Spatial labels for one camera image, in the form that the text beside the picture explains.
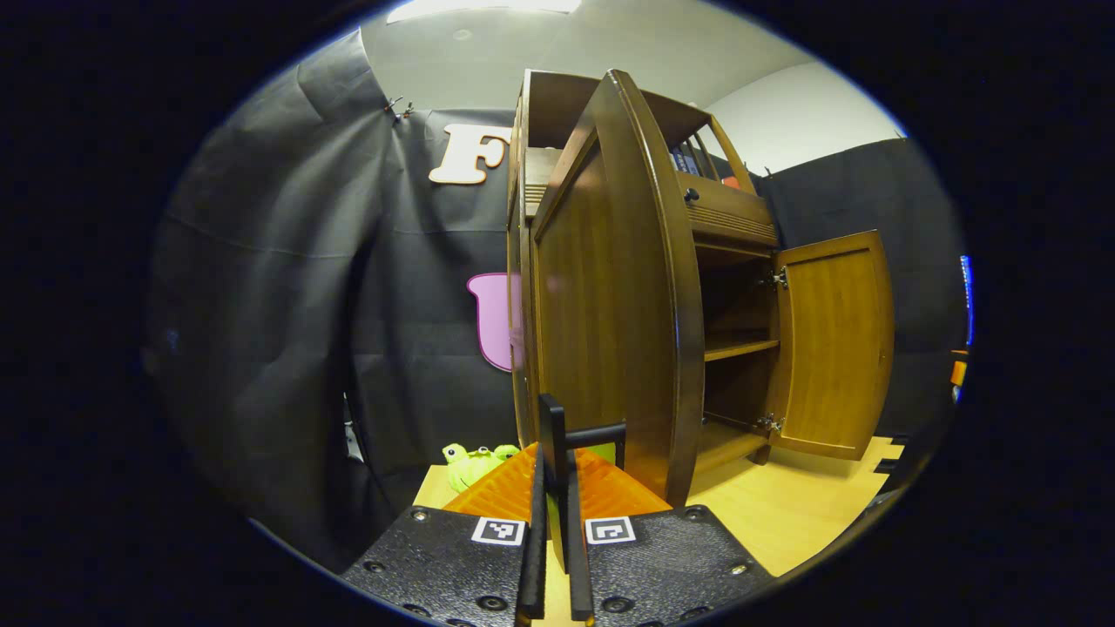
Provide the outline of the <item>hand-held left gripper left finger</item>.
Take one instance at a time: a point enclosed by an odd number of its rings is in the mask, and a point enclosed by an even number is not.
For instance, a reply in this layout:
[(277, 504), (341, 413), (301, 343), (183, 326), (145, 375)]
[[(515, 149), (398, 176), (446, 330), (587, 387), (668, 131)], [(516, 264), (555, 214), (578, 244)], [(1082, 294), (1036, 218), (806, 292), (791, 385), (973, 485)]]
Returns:
[(537, 445), (466, 496), (518, 496), (522, 515), (414, 505), (341, 578), (375, 602), (430, 626), (529, 626), (544, 616), (547, 528)]

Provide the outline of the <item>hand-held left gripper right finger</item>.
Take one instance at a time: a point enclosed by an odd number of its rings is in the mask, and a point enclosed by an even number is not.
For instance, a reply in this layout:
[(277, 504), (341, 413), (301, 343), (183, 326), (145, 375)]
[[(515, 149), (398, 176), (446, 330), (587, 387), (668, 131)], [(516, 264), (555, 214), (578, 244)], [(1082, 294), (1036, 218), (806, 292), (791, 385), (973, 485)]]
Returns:
[(570, 453), (571, 615), (588, 626), (692, 626), (773, 576), (712, 510), (666, 508), (589, 448)]

